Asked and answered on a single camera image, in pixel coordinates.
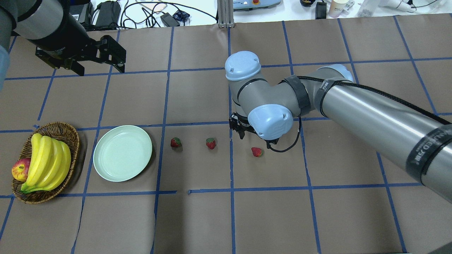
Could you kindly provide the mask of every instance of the white cup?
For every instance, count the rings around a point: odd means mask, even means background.
[[[330,10],[328,11],[328,15],[332,18],[339,17],[340,13],[344,9],[345,4],[348,3],[348,0],[331,0]]]

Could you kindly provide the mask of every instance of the red strawberry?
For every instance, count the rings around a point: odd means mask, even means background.
[[[179,147],[181,145],[182,145],[182,143],[180,142],[180,139],[178,137],[173,137],[171,139],[171,147],[177,148],[177,147]]]
[[[262,156],[262,149],[257,147],[252,147],[251,151],[253,152],[254,157],[261,157]]]
[[[216,145],[217,145],[217,143],[215,142],[215,139],[213,139],[213,138],[208,138],[208,139],[206,139],[206,146],[210,149],[210,150],[212,150],[212,149],[214,149],[215,147],[216,147]]]

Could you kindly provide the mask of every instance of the bunch of bananas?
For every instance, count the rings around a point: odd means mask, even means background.
[[[23,193],[51,191],[66,178],[71,166],[71,151],[61,141],[39,133],[31,138],[31,162]]]

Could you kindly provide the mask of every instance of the basket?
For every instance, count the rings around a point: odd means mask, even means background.
[[[74,173],[74,167],[80,147],[79,134],[77,133],[76,129],[68,123],[51,122],[39,127],[33,132],[33,134],[37,132],[39,132],[41,135],[49,136],[56,140],[63,141],[67,144],[69,150],[71,151],[71,167],[69,168],[69,172],[64,181],[51,191],[36,191],[24,194],[20,191],[20,186],[23,182],[20,182],[13,178],[11,181],[13,194],[17,199],[27,204],[39,204],[49,201],[63,191],[63,189],[68,185]],[[22,151],[20,152],[19,160],[23,158],[31,158],[31,137],[33,136],[33,134],[31,134],[25,142]]]

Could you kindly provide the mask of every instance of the plate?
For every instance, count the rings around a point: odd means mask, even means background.
[[[137,176],[151,159],[149,135],[134,125],[123,125],[107,132],[94,149],[93,164],[105,180],[122,182]]]

